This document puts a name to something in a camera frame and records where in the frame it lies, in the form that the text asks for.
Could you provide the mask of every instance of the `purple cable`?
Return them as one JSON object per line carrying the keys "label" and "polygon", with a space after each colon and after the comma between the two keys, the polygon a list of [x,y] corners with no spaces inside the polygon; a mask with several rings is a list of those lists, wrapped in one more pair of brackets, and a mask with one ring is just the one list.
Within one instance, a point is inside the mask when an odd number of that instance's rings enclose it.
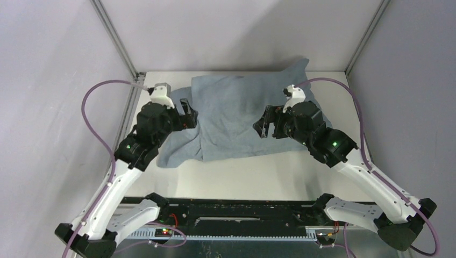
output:
{"label": "purple cable", "polygon": [[[361,105],[359,104],[358,99],[356,98],[355,94],[343,82],[340,82],[338,80],[331,79],[331,78],[324,78],[324,77],[313,78],[313,79],[301,82],[301,83],[295,85],[295,87],[302,87],[302,86],[304,86],[304,85],[306,85],[308,83],[315,82],[315,81],[328,81],[328,82],[336,83],[336,84],[342,86],[352,96],[353,102],[355,103],[355,109],[357,111],[359,124],[360,124],[361,157],[362,157],[362,160],[364,161],[364,163],[366,164],[367,169],[368,170],[372,170],[373,167],[371,166],[371,164],[369,164],[369,161],[367,160],[366,151],[365,151],[365,147],[364,147],[364,145],[365,145],[364,121],[363,121],[363,118],[362,118]],[[389,188],[391,188],[393,192],[395,192],[397,195],[399,195],[400,198],[405,201],[405,203],[409,203],[410,202],[409,199],[404,194],[402,194],[397,188],[395,188],[391,183],[389,183],[377,171],[372,170],[372,174],[374,174],[376,177],[378,177],[380,181],[382,181],[385,185],[387,185]],[[419,250],[418,248],[416,248],[414,246],[410,246],[410,248],[412,250],[422,254],[422,255],[425,255],[425,256],[436,256],[440,252],[440,241],[439,241],[439,238],[437,236],[436,229],[434,228],[432,223],[428,220],[428,218],[426,218],[426,216],[413,203],[410,204],[410,207],[412,207],[412,209],[424,220],[424,222],[429,227],[429,229],[430,229],[430,231],[432,233],[432,237],[434,238],[434,242],[436,244],[436,249],[435,249],[435,251],[433,253],[425,253],[425,252]],[[346,235],[346,231],[345,231],[346,225],[344,226],[344,236]],[[347,238],[345,238],[345,247],[346,247],[346,249],[348,248]]]}
{"label": "purple cable", "polygon": [[[128,85],[131,85],[133,87],[137,87],[137,88],[140,88],[140,89],[145,89],[145,87],[141,86],[141,85],[138,85],[138,84],[132,84],[131,82],[129,81],[123,81],[123,80],[108,80],[108,81],[104,81],[104,82],[100,82],[98,84],[96,84],[95,86],[93,86],[92,88],[90,88],[87,93],[84,95],[84,98],[82,99],[82,104],[81,104],[81,113],[82,113],[82,118],[84,119],[84,122],[85,124],[87,125],[87,128],[90,130],[90,132],[98,139],[98,141],[100,141],[103,146],[106,148],[106,150],[108,151],[109,153],[109,156],[111,158],[111,173],[109,175],[109,178],[108,178],[108,182],[112,183],[112,178],[114,177],[114,171],[116,171],[116,160],[114,158],[114,152],[111,150],[111,148],[109,147],[109,145],[98,135],[97,132],[95,132],[94,128],[92,127],[92,125],[90,124],[89,120],[87,119],[87,115],[86,115],[86,102],[87,102],[87,98],[89,97],[89,95],[95,90],[97,89],[98,87],[100,86],[103,86],[105,84],[109,84],[109,83],[124,83],[124,84],[128,84]],[[90,214],[92,213],[92,211],[94,210],[95,206],[98,204],[99,200],[101,199],[101,197],[103,196],[103,194],[106,192],[106,190],[108,189],[108,186],[105,184],[105,186],[103,187],[103,189],[100,191],[100,193],[98,194],[98,196],[95,198],[95,201],[92,203],[92,205],[87,209],[87,212],[85,213],[85,215],[82,217],[81,219],[81,222],[83,221],[86,221],[87,218],[90,216]],[[82,228],[82,224],[79,223],[78,226],[76,227],[76,229],[74,230],[74,233],[71,235],[70,239],[68,240],[68,243],[65,247],[65,250],[63,251],[63,254],[62,254],[62,258],[66,258],[67,257],[67,254],[70,250],[70,247],[74,241],[74,239],[76,238],[79,230],[81,230]]]}
{"label": "purple cable", "polygon": [[[344,248],[344,249],[345,249],[345,246],[339,245],[339,244],[337,244],[337,243],[335,243],[334,246],[332,246],[332,245],[324,246],[324,245],[320,244],[318,241],[317,241],[317,242],[314,242],[314,243],[315,243],[316,245],[318,245],[318,246],[321,246],[322,248],[341,247],[341,248]],[[354,252],[352,252],[350,249],[349,249],[348,251],[350,252],[350,254],[352,255],[353,258],[357,258]]]}
{"label": "purple cable", "polygon": [[120,252],[123,252],[133,246],[137,246],[137,245],[142,245],[144,243],[148,243],[148,244],[151,244],[151,243],[154,243],[154,246],[157,245],[157,246],[160,246],[160,247],[165,247],[165,248],[176,248],[176,247],[179,247],[179,246],[183,246],[186,242],[187,242],[187,236],[180,230],[178,230],[177,228],[175,227],[171,227],[171,226],[168,226],[168,225],[165,225],[165,224],[161,224],[161,223],[157,223],[157,222],[149,222],[147,223],[148,225],[157,225],[157,226],[161,226],[161,227],[165,227],[165,228],[169,228],[175,232],[178,232],[179,234],[181,234],[183,237],[184,237],[184,241],[182,241],[181,243],[178,243],[177,245],[173,245],[173,246],[167,246],[167,245],[163,245],[161,243],[155,243],[155,242],[152,242],[151,240],[145,240],[145,241],[139,241],[139,242],[136,242],[136,243],[132,243],[131,245],[129,246],[126,246],[120,250],[116,250],[114,253],[115,254],[118,254]]}
{"label": "purple cable", "polygon": [[344,245],[345,245],[344,248],[345,248],[345,252],[347,252],[347,257],[350,258],[350,253],[352,253],[352,251],[348,248],[347,226],[348,226],[348,223],[346,222],[344,225]]}

